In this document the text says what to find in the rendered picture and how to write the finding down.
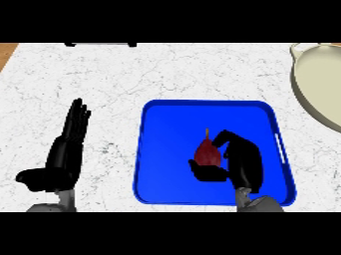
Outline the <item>blue tray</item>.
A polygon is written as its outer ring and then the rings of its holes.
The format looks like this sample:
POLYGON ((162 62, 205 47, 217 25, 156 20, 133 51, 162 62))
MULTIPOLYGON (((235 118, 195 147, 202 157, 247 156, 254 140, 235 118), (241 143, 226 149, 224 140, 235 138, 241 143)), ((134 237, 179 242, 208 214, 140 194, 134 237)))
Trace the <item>blue tray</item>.
POLYGON ((187 161, 207 138, 229 130, 258 146, 263 184, 254 197, 284 206, 295 200, 295 185, 270 105, 261 101, 152 100, 143 107, 134 174, 134 194, 146 204, 232 205, 229 181, 193 177, 187 161))

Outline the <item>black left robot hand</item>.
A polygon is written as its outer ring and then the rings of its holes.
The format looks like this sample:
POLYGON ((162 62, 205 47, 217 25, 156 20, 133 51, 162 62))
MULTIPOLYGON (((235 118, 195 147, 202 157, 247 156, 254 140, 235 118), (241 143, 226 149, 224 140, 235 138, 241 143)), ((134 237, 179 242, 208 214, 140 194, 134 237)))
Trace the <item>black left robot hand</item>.
POLYGON ((75 187, 83 165, 84 139, 91 112, 75 99, 66 115, 62 134, 56 137, 43 168, 22 170, 16 181, 32 192, 56 192, 75 187))

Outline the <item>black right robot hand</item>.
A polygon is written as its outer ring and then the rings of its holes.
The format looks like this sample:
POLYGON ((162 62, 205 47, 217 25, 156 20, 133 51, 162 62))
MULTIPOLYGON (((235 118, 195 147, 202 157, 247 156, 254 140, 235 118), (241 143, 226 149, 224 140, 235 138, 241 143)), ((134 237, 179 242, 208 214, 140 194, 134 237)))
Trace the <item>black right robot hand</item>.
POLYGON ((187 161, 190 171, 199 181, 220 182, 230 179, 233 188, 245 187, 258 192, 263 183, 263 164, 258 146, 229 130, 223 130, 211 144, 220 152, 220 166, 198 165, 187 161))

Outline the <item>cream pot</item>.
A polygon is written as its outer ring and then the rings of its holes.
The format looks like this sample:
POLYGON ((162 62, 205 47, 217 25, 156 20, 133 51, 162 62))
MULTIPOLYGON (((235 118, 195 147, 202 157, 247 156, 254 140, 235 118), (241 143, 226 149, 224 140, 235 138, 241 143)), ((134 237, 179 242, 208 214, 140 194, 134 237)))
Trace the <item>cream pot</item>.
POLYGON ((304 111, 341 133, 341 46, 319 43, 292 57, 291 88, 304 111))

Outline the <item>red pear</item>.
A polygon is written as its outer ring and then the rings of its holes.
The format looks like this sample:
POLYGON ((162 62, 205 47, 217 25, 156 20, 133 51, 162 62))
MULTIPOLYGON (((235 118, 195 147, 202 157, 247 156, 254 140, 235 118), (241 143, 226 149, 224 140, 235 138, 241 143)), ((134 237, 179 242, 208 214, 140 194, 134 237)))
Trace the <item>red pear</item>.
POLYGON ((211 144, 208 136, 204 137, 202 142, 193 153, 193 160, 202 166, 220 166, 220 152, 217 147, 211 144))

